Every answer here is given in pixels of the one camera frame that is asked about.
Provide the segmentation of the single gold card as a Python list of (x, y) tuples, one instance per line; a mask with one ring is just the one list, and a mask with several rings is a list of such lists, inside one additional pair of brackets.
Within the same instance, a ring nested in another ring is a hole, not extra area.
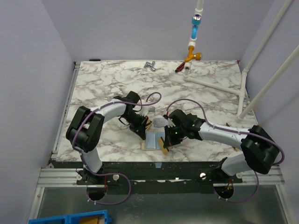
[(164, 155), (167, 155), (167, 154), (169, 153), (169, 149), (168, 149), (168, 147), (165, 147), (165, 146), (164, 146), (164, 139), (163, 139), (162, 137), (160, 137), (160, 138), (157, 140), (157, 142), (158, 142), (158, 145), (159, 145), (159, 147), (160, 147), (162, 153), (163, 153)]

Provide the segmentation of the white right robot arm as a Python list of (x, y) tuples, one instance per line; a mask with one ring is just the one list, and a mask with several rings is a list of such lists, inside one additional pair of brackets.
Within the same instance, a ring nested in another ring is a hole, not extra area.
[(257, 125), (249, 129), (216, 126), (191, 113), (176, 109), (166, 116), (168, 125), (164, 127), (164, 148), (180, 144), (185, 138), (200, 141), (214, 141), (235, 147), (242, 154), (221, 160), (215, 171), (215, 178), (227, 182), (237, 173), (253, 170), (267, 174), (274, 165), (279, 148), (266, 131)]

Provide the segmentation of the gold card stack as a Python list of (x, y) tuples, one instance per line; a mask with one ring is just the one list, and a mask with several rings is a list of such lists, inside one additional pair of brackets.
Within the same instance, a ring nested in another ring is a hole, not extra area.
[(147, 119), (146, 125), (145, 125), (145, 131), (147, 132), (148, 130), (150, 130), (151, 126), (153, 124), (153, 121), (150, 120), (149, 118)]

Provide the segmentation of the silver VIP card stack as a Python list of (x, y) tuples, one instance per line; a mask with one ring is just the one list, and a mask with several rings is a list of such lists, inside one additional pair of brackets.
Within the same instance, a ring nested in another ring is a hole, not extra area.
[(154, 127), (160, 128), (168, 125), (168, 119), (164, 117), (156, 117), (153, 119)]

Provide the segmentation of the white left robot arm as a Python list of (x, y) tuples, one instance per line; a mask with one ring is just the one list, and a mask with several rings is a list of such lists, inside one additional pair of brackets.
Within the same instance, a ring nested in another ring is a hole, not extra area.
[(128, 122), (130, 131), (138, 135), (142, 140), (146, 139), (146, 128), (148, 117), (137, 114), (134, 111), (135, 105), (140, 101), (137, 93), (130, 91), (125, 97), (116, 96), (102, 109), (89, 109), (81, 106), (77, 109), (70, 126), (66, 132), (66, 139), (82, 155), (84, 164), (88, 167), (87, 178), (93, 184), (103, 181), (103, 172), (100, 170), (102, 161), (95, 149), (102, 131), (103, 124), (119, 117)]

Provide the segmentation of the beige card holder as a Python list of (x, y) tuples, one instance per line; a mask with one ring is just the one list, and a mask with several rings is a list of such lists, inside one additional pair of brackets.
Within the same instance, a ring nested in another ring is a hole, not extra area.
[(161, 147), (158, 143), (160, 138), (165, 138), (164, 132), (147, 132), (146, 139), (141, 142), (141, 149), (146, 151), (155, 151), (161, 150)]

